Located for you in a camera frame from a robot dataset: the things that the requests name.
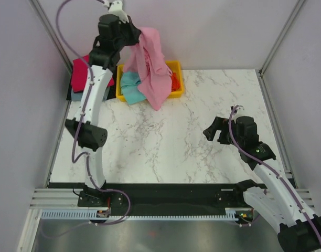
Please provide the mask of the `pink t shirt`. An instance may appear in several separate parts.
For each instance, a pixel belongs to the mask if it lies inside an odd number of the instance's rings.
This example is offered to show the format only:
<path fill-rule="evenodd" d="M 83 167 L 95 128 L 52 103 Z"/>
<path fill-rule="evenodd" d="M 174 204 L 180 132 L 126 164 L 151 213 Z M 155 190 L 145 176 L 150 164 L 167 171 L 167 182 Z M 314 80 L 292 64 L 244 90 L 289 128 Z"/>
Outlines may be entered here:
<path fill-rule="evenodd" d="M 130 47 L 131 55 L 124 63 L 124 72 L 138 73 L 138 90 L 158 111 L 172 91 L 172 71 L 165 63 L 157 29 L 140 27 L 138 43 Z"/>

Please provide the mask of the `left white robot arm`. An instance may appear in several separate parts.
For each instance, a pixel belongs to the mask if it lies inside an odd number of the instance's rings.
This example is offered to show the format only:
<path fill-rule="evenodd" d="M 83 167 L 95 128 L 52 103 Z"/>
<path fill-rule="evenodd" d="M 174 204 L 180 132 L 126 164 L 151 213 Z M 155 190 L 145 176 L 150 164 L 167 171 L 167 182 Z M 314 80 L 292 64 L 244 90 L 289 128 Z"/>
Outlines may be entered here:
<path fill-rule="evenodd" d="M 80 108 L 72 120 L 65 121 L 65 127 L 74 138 L 72 148 L 81 148 L 79 155 L 72 153 L 73 163 L 81 157 L 85 159 L 86 178 L 79 193 L 79 207 L 106 207 L 113 192 L 106 189 L 102 166 L 102 148 L 108 132 L 98 126 L 100 107 L 121 50 L 138 44 L 141 34 L 126 14 L 101 16 L 98 30 L 87 61 L 88 73 Z"/>

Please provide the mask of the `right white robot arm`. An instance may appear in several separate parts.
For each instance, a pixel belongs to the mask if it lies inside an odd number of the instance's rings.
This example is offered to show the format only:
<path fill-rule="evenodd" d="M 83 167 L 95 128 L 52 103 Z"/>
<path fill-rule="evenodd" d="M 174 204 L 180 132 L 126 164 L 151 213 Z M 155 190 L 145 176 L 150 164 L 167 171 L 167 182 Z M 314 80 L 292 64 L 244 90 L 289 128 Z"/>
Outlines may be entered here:
<path fill-rule="evenodd" d="M 246 180 L 236 184 L 234 203 L 253 207 L 276 231 L 283 251 L 321 249 L 321 216 L 300 197 L 284 170 L 273 167 L 276 155 L 259 140 L 254 119 L 215 117 L 203 134 L 208 141 L 213 141 L 218 131 L 218 143 L 236 146 L 242 161 L 262 180 L 272 196 L 269 198 L 252 180 Z"/>

